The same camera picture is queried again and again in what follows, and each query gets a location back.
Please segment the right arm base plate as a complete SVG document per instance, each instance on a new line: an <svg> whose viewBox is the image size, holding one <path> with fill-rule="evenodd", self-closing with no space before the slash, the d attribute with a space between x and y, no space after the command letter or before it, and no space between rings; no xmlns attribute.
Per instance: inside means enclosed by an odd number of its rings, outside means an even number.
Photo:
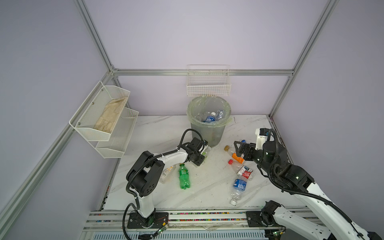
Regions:
<svg viewBox="0 0 384 240"><path fill-rule="evenodd" d="M246 211L246 219L250 228L267 227L263 222L261 211Z"/></svg>

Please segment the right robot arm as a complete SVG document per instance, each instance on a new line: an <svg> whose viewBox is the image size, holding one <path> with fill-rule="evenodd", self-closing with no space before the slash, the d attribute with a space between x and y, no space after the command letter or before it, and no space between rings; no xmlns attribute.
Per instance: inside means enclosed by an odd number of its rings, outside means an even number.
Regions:
<svg viewBox="0 0 384 240"><path fill-rule="evenodd" d="M264 227L278 225L308 240L379 240L356 224L321 190L314 178L302 167L291 164L287 149L279 142L274 129L261 128L257 143L234 142L235 153L245 161L255 162L261 174L280 189L304 203L322 222L315 224L286 209L275 201L266 202L260 215L251 218Z"/></svg>

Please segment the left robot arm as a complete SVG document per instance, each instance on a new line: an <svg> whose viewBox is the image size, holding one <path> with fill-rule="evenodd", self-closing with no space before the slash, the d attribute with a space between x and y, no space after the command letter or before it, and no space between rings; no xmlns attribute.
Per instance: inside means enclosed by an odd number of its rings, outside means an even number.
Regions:
<svg viewBox="0 0 384 240"><path fill-rule="evenodd" d="M200 166L205 160L203 152L208 141L193 129L184 131L178 146L174 150L160 154L144 151L126 175L126 192L134 197L134 205L139 216L150 218L156 208L152 192L157 187L162 172L174 165L192 162Z"/></svg>

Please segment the clear crushed bottle purple print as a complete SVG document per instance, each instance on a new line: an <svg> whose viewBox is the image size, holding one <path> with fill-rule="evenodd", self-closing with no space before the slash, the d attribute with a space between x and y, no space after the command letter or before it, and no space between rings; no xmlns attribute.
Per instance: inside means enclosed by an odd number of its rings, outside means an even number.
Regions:
<svg viewBox="0 0 384 240"><path fill-rule="evenodd" d="M226 112L224 110L218 110L216 112L216 121L220 121L225 117Z"/></svg>

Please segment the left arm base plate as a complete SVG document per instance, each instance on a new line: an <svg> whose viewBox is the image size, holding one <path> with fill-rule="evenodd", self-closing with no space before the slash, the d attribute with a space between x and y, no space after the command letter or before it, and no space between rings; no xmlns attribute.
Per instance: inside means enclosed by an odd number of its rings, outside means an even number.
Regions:
<svg viewBox="0 0 384 240"><path fill-rule="evenodd" d="M127 222L128 229L159 229L169 221L169 213L167 212L155 212L148 218L142 217L136 212L129 214Z"/></svg>

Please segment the crushed bottle green label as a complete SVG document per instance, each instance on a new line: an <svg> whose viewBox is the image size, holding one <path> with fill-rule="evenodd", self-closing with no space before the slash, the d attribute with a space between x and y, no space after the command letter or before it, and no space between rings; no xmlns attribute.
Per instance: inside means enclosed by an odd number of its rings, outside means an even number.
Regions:
<svg viewBox="0 0 384 240"><path fill-rule="evenodd" d="M205 147L205 149L204 149L203 152L202 152L202 155L205 156L205 157L207 157L208 154L210 153L211 149L212 149L212 148L211 148L210 146Z"/></svg>

